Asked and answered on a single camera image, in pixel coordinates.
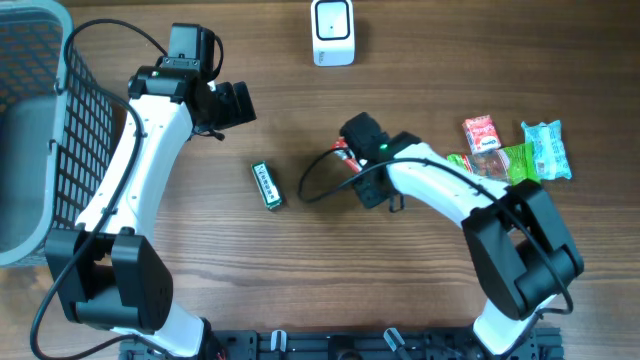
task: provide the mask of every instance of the light blue snack bag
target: light blue snack bag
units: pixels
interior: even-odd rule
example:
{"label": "light blue snack bag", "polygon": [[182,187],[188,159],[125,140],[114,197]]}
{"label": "light blue snack bag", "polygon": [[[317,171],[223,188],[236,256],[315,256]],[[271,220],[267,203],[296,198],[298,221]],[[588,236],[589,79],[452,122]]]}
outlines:
{"label": "light blue snack bag", "polygon": [[540,123],[536,126],[520,125],[524,130],[524,141],[533,143],[533,163],[540,179],[553,180],[559,177],[571,179],[571,169],[567,153],[560,137],[562,123],[556,120],[551,124]]}

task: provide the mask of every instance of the green packaging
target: green packaging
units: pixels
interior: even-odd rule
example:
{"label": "green packaging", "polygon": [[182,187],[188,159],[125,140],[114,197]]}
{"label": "green packaging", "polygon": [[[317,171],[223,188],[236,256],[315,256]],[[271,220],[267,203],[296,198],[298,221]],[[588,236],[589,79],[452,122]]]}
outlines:
{"label": "green packaging", "polygon": [[533,144],[492,150],[482,154],[447,156],[449,162],[468,172],[515,185],[524,179],[540,182],[533,163]]}

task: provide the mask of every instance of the plastic basket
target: plastic basket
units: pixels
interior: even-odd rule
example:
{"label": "plastic basket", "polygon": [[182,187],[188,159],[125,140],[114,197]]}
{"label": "plastic basket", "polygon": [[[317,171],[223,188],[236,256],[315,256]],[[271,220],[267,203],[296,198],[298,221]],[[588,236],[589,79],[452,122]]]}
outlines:
{"label": "plastic basket", "polygon": [[72,29],[55,1],[0,2],[0,266],[45,264],[47,233],[74,226],[111,160],[110,104],[64,66]]}

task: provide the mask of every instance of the wooden surface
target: wooden surface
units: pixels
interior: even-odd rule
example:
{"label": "wooden surface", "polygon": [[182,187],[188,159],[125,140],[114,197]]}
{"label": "wooden surface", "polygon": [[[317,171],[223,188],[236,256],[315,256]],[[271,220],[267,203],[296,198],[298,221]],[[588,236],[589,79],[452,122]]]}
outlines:
{"label": "wooden surface", "polygon": [[[318,68],[308,2],[84,7],[76,24],[130,21],[167,44],[172,22],[200,23],[225,47],[222,81],[246,81],[258,120],[227,140],[185,145],[167,185],[156,248],[175,298],[215,329],[296,330],[466,325],[482,310],[460,230],[416,201],[364,210],[350,192],[316,205],[300,174],[345,121],[369,112],[441,154],[468,152],[461,123],[491,114],[504,144],[520,123],[562,119],[574,178],[546,182],[586,262],[560,326],[568,359],[640,358],[640,27],[637,5],[595,1],[357,2],[357,60]],[[78,40],[102,85],[125,94],[153,47],[124,29]],[[288,197],[265,210],[250,164],[266,160]],[[328,161],[309,190],[349,172]],[[32,355],[28,331],[48,271],[0,271],[0,353]],[[41,344],[62,355],[112,335],[64,319],[57,299]],[[115,350],[101,353],[111,358]]]}

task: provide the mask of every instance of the tabletop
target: tabletop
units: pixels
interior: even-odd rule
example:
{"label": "tabletop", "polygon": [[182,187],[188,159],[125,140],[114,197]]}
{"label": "tabletop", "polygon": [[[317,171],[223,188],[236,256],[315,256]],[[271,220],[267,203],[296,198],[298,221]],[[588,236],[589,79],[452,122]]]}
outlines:
{"label": "tabletop", "polygon": [[[468,153],[462,122],[490,114],[505,145],[520,123],[562,120],[571,180],[544,182],[584,256],[562,329],[568,359],[640,357],[640,6],[575,1],[355,1],[356,60],[313,64],[309,2],[70,8],[138,25],[167,45],[171,24],[199,23],[224,43],[220,81],[245,81],[258,119],[195,138],[178,156],[158,211],[155,247],[175,299],[214,329],[382,330],[463,326],[483,294],[462,232],[415,200],[390,214],[352,191],[317,204],[300,175],[340,127],[366,111],[391,135],[409,131],[442,155]],[[104,87],[158,54],[104,25],[77,46]],[[265,209],[251,174],[265,160],[287,198]],[[310,193],[349,170],[330,159]],[[0,353],[32,358],[28,333],[46,268],[0,270]],[[561,300],[555,302],[563,306]],[[68,323],[56,299],[41,346],[68,355],[112,334]],[[97,355],[113,359],[116,349]]]}

